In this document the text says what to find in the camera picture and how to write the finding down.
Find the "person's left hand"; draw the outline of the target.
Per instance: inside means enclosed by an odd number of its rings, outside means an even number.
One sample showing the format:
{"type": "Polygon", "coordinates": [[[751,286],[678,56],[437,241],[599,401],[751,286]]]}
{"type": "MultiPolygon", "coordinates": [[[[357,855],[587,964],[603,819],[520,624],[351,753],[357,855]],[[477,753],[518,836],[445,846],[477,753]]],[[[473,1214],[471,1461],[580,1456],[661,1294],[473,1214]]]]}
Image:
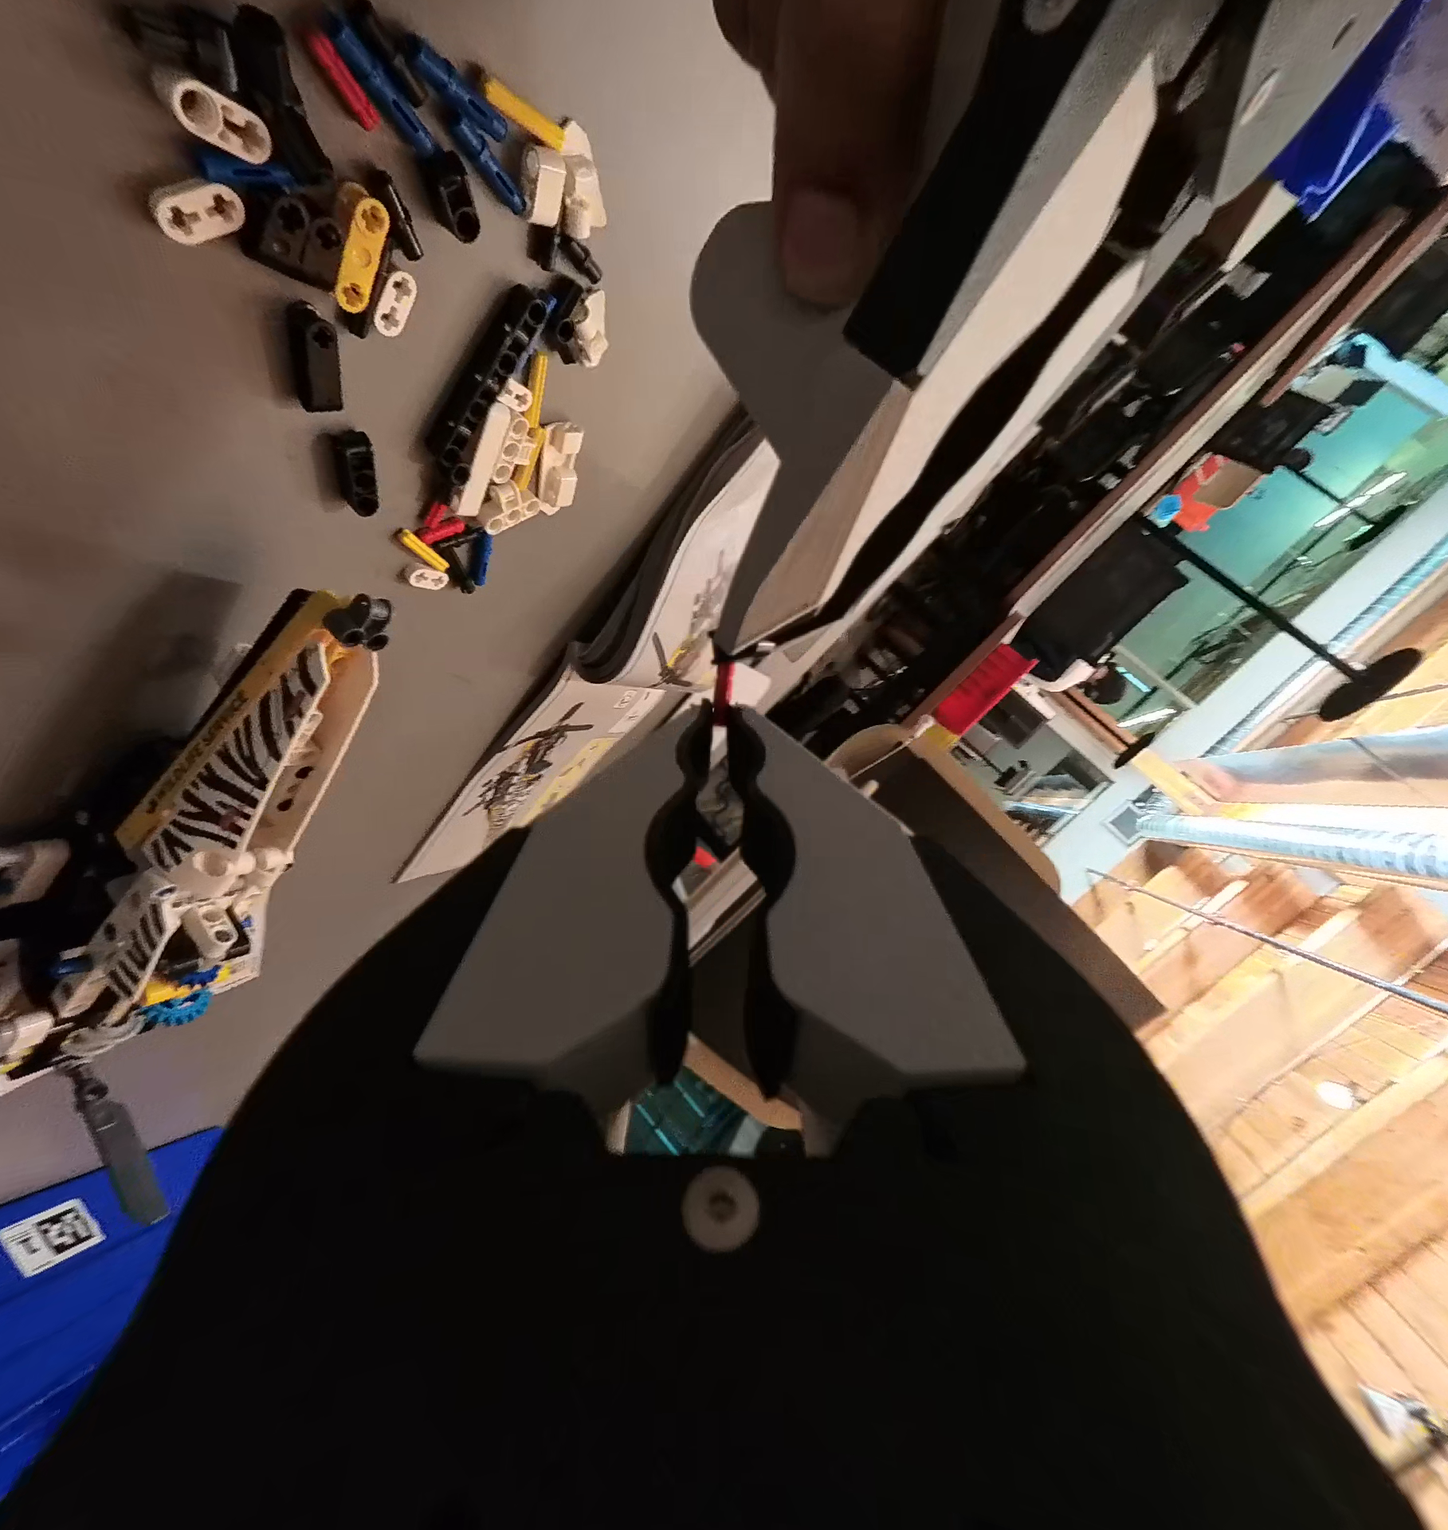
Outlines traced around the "person's left hand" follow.
{"type": "Polygon", "coordinates": [[[943,4],[715,4],[774,100],[774,245],[824,311],[863,295],[917,181],[943,4]]]}

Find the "pile of lego pieces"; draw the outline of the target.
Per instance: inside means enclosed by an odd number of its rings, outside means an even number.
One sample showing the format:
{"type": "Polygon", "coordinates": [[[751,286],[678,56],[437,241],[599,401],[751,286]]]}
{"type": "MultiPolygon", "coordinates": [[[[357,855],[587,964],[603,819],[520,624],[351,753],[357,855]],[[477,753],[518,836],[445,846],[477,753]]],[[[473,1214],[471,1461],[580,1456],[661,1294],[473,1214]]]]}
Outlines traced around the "pile of lego pieces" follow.
{"type": "MultiPolygon", "coordinates": [[[[192,178],[147,201],[184,250],[234,241],[308,290],[285,305],[286,382],[308,413],[345,410],[345,335],[403,338],[421,305],[425,228],[379,161],[343,175],[306,107],[289,29],[240,4],[123,4],[118,26],[175,126],[192,178]]],[[[481,241],[477,190],[526,228],[543,279],[513,284],[448,378],[421,432],[427,505],[396,530],[403,579],[477,594],[493,542],[574,505],[584,430],[545,413],[548,364],[599,368],[611,348],[593,237],[608,207],[588,131],[494,74],[451,61],[373,4],[317,5],[304,49],[361,131],[390,128],[427,218],[481,241]]]]}

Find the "zebra striped lego helicopter model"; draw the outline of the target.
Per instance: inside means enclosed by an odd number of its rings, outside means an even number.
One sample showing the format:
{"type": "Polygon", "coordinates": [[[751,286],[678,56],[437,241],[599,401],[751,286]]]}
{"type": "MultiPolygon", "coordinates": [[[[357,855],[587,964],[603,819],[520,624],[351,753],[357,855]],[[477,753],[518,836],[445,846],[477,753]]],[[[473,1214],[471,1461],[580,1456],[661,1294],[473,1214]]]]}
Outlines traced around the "zebra striped lego helicopter model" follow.
{"type": "Polygon", "coordinates": [[[113,767],[53,832],[0,846],[0,1096],[67,1078],[134,1226],[173,1208],[102,1053],[262,972],[277,880],[379,684],[394,600],[292,588],[184,742],[113,767]]]}

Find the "row of yellow red bins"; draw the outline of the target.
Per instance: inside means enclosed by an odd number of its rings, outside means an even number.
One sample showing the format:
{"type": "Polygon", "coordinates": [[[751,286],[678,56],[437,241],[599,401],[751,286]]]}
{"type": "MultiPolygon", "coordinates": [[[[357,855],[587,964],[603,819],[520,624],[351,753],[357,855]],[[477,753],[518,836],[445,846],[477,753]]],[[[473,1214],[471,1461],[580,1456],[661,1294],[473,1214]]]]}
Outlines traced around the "row of yellow red bins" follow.
{"type": "Polygon", "coordinates": [[[1013,644],[997,644],[972,672],[931,711],[936,725],[966,734],[1024,678],[1036,660],[1013,644]]]}

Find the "clear lego parts bags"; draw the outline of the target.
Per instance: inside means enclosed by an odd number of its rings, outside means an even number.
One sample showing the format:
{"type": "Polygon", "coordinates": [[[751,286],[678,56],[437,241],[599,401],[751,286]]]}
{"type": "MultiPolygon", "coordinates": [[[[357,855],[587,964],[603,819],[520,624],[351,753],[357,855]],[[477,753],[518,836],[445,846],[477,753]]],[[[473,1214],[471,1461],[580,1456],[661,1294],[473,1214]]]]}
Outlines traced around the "clear lego parts bags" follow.
{"type": "Polygon", "coordinates": [[[1448,4],[1422,4],[1390,61],[1379,100],[1395,136],[1448,185],[1448,4]]]}

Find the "silver ventilation duct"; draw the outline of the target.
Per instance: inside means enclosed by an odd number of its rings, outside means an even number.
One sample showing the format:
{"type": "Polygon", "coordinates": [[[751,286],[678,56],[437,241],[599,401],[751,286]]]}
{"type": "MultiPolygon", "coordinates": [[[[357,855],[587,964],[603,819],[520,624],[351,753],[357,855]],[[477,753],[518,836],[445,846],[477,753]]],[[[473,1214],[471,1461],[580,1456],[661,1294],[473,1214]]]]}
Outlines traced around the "silver ventilation duct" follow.
{"type": "Polygon", "coordinates": [[[1448,890],[1448,725],[1191,761],[1200,812],[1138,816],[1158,846],[1448,890]]]}

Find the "lego instruction booklet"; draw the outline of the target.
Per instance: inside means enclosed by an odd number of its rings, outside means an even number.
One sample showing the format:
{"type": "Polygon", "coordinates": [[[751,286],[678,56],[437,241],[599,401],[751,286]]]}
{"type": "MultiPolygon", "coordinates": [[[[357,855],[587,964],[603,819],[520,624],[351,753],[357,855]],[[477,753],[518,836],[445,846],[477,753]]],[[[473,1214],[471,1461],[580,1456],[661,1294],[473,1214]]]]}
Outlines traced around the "lego instruction booklet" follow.
{"type": "Polygon", "coordinates": [[[775,470],[764,430],[735,408],[667,501],[603,624],[568,644],[396,881],[464,870],[574,795],[628,734],[715,688],[715,632],[775,470]]]}

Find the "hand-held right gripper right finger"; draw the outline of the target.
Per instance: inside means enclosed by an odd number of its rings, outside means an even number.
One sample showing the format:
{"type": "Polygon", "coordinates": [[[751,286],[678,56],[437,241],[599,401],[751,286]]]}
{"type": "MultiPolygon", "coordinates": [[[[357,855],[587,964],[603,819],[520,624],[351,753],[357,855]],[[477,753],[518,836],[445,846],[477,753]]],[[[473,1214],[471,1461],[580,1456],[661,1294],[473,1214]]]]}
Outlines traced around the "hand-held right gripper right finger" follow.
{"type": "Polygon", "coordinates": [[[1023,1082],[912,836],[751,706],[727,717],[727,761],[764,890],[741,1014],[761,1093],[846,1125],[869,1101],[1023,1082]]]}

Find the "black floor lamp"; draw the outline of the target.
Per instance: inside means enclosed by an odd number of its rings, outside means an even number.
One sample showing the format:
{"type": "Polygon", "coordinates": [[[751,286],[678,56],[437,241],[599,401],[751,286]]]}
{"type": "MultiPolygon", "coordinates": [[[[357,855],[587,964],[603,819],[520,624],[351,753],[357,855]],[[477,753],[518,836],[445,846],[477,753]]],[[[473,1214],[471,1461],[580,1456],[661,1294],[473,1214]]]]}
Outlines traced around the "black floor lamp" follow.
{"type": "Polygon", "coordinates": [[[1197,548],[1191,548],[1170,526],[1157,526],[1153,519],[1142,519],[1142,530],[1153,542],[1158,542],[1170,554],[1174,563],[1187,563],[1197,572],[1202,572],[1210,582],[1235,594],[1244,609],[1269,619],[1281,636],[1301,644],[1321,667],[1340,677],[1340,687],[1333,687],[1331,694],[1321,702],[1321,719],[1333,723],[1360,713],[1373,702],[1387,699],[1399,684],[1414,677],[1418,667],[1422,665],[1421,647],[1393,647],[1371,665],[1353,665],[1340,658],[1340,650],[1333,650],[1326,643],[1313,640],[1309,628],[1294,624],[1281,609],[1266,600],[1257,592],[1245,588],[1231,572],[1225,572],[1210,557],[1202,557],[1197,548]]]}

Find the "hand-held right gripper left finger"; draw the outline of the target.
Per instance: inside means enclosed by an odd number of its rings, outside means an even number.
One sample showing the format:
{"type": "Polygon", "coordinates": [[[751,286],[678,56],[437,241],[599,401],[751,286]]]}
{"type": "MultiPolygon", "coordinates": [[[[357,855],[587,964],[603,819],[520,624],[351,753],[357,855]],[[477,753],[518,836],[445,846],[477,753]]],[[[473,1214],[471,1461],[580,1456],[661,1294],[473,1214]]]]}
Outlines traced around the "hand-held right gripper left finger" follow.
{"type": "Polygon", "coordinates": [[[578,1093],[611,1115],[676,1078],[691,1031],[694,798],[705,702],[526,830],[419,1047],[425,1070],[578,1093]]]}

